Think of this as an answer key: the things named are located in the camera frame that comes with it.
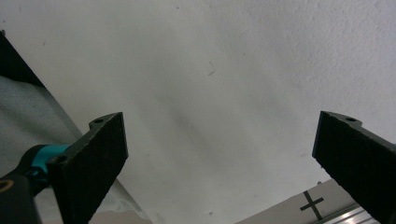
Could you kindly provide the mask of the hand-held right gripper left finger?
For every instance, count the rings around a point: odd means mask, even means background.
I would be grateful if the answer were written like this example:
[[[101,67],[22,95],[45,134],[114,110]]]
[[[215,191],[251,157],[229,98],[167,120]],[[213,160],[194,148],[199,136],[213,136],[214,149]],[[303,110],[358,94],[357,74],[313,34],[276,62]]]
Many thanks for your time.
[[[121,112],[89,123],[65,152],[47,162],[64,224],[88,224],[128,158]]]

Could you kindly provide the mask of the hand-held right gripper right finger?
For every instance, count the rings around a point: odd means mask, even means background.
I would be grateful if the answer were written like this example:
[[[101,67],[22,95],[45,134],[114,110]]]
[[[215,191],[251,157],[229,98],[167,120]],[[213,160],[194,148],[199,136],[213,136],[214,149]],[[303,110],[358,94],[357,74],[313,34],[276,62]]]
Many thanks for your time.
[[[380,224],[396,224],[396,145],[345,115],[322,111],[312,157]]]

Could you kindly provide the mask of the aluminium rail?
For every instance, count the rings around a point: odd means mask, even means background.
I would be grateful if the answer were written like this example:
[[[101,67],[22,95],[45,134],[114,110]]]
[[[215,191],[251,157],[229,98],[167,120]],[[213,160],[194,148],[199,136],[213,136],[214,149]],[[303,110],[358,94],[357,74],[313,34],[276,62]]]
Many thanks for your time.
[[[358,204],[352,204],[334,214],[313,224],[380,224],[364,208]]]

